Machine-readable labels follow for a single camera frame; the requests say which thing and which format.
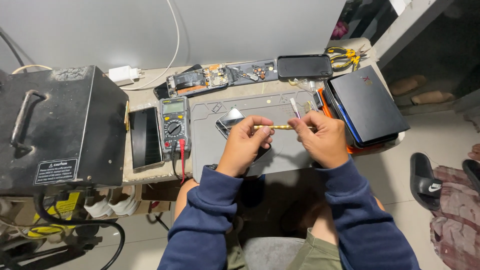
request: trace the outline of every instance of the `gold screwdriver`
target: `gold screwdriver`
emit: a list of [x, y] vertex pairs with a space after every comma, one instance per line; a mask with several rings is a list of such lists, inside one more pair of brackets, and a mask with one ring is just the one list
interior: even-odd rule
[[[260, 129], [261, 127], [263, 127], [263, 125], [254, 125], [253, 129], [257, 130], [257, 129]], [[269, 125], [268, 127], [270, 129], [284, 129], [284, 130], [293, 129], [293, 127], [289, 125]], [[310, 130], [316, 130], [316, 128], [313, 126], [309, 126], [308, 128], [310, 128]]]

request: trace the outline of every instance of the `digital multimeter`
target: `digital multimeter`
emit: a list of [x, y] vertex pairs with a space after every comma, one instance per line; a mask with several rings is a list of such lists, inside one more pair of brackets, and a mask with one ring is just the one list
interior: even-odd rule
[[180, 152], [178, 143], [176, 149], [172, 149], [172, 142], [178, 142], [180, 139], [185, 140], [185, 152], [189, 152], [192, 141], [190, 140], [190, 105], [187, 97], [162, 98], [160, 117], [162, 123], [159, 128], [163, 134], [163, 153]]

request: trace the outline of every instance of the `nike logo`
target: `nike logo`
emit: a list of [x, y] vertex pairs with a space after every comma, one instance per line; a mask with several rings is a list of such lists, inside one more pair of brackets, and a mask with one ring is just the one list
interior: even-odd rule
[[441, 184], [432, 184], [431, 186], [428, 187], [428, 191], [434, 192], [442, 188]]

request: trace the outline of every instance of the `navy blue sweatshirt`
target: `navy blue sweatshirt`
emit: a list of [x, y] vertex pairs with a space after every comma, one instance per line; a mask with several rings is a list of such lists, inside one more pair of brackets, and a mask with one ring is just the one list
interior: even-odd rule
[[[325, 198], [338, 232], [340, 259], [347, 270], [420, 269], [392, 216], [382, 211], [353, 160], [315, 170], [326, 179]], [[168, 233], [158, 270], [222, 270], [227, 260], [225, 231], [237, 210], [233, 199], [242, 179], [204, 167], [202, 181], [187, 194], [187, 206]]]

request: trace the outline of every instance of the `pliers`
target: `pliers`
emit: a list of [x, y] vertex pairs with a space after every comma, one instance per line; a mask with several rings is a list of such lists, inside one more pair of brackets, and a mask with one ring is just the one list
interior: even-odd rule
[[341, 65], [332, 65], [332, 69], [335, 72], [338, 71], [343, 71], [347, 69], [350, 65], [353, 64], [352, 71], [356, 71], [360, 67], [360, 58], [366, 56], [366, 52], [368, 52], [370, 49], [362, 51], [361, 49], [365, 46], [363, 44], [360, 49], [358, 50], [353, 50], [353, 49], [346, 49], [346, 48], [341, 48], [341, 47], [329, 47], [325, 50], [326, 53], [340, 53], [339, 55], [335, 55], [333, 57], [330, 57], [330, 60], [332, 64], [340, 59], [348, 59], [348, 61], [344, 64]]

